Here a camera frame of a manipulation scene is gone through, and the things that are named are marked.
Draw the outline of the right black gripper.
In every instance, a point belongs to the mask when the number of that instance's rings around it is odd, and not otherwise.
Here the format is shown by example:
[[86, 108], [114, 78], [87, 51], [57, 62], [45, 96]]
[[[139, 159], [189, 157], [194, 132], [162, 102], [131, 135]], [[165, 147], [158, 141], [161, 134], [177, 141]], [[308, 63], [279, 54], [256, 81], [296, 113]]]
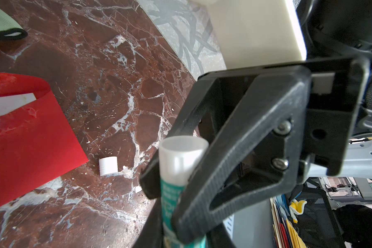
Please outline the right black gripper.
[[[312, 1], [312, 10], [305, 22], [297, 15], [306, 60], [236, 69], [310, 70], [297, 177], [372, 177], [372, 110], [364, 104], [372, 65], [372, 1]], [[206, 114], [201, 124], [204, 138], [213, 131], [211, 119]]]

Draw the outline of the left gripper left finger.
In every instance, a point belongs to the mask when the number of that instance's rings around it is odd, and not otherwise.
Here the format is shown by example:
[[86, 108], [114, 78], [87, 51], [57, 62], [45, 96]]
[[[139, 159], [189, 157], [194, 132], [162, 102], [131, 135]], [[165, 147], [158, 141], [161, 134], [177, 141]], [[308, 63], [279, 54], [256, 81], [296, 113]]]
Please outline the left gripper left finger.
[[161, 198], [156, 200], [133, 248], [163, 248]]

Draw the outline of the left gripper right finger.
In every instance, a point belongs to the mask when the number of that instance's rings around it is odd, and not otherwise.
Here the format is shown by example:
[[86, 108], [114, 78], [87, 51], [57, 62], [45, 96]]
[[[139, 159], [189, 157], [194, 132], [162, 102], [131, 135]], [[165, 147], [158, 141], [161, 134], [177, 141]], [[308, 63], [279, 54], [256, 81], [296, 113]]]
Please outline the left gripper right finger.
[[235, 248], [223, 223], [216, 226], [206, 235], [207, 248]]

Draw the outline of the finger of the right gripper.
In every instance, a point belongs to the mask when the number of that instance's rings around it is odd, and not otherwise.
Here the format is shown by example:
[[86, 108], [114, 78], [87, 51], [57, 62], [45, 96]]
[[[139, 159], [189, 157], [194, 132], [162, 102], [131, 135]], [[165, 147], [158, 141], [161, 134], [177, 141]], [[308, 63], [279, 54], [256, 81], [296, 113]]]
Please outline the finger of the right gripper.
[[171, 218], [179, 241], [188, 244], [235, 212], [295, 187], [310, 90], [304, 66], [198, 78], [171, 134], [189, 134], [206, 114], [213, 134]]
[[193, 85], [167, 137], [190, 136], [212, 115], [211, 147], [192, 173], [187, 199], [255, 199], [257, 175], [221, 189], [235, 165], [257, 146], [257, 74], [208, 73]]

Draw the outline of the green white glue stick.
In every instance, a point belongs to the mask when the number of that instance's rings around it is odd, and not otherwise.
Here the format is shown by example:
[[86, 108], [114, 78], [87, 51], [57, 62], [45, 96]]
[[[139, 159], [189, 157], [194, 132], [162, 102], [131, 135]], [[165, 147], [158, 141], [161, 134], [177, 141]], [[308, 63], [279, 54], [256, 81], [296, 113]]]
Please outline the green white glue stick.
[[207, 140], [187, 135], [167, 137], [159, 144], [163, 242], [166, 248], [204, 248], [206, 246], [206, 237], [199, 238], [190, 244], [181, 243], [176, 238], [170, 220], [181, 193], [208, 146]]

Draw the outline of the white glue stick cap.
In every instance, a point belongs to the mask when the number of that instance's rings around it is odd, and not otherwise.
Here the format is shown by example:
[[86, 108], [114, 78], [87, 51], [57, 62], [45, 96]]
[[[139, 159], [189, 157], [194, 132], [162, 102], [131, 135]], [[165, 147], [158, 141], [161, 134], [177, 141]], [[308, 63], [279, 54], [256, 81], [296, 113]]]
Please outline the white glue stick cap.
[[106, 176], [118, 172], [117, 157], [105, 157], [99, 159], [99, 174]]

